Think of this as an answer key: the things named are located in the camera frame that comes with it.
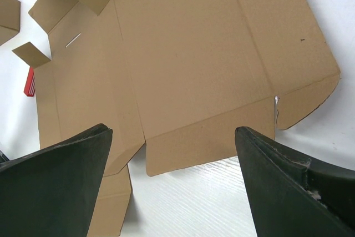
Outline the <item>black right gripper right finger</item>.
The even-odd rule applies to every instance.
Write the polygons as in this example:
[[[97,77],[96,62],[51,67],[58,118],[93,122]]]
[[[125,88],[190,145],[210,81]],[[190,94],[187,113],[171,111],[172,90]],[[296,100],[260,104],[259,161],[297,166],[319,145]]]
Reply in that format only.
[[[258,236],[353,236],[354,171],[238,127],[235,145]]]

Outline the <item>brown cardboard box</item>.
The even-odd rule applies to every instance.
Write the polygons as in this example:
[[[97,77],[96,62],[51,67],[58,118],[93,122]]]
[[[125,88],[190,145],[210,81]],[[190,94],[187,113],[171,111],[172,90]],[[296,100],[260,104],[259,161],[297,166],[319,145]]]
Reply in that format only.
[[[317,109],[340,69],[307,0],[37,0],[51,59],[36,65],[41,147],[113,130],[89,236],[118,236],[127,163],[155,176],[236,154]]]

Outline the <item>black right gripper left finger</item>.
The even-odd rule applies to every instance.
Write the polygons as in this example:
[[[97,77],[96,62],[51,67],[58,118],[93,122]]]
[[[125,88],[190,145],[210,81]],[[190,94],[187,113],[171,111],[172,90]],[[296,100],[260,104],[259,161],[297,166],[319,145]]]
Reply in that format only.
[[[1,163],[1,236],[86,236],[113,138],[97,124]]]

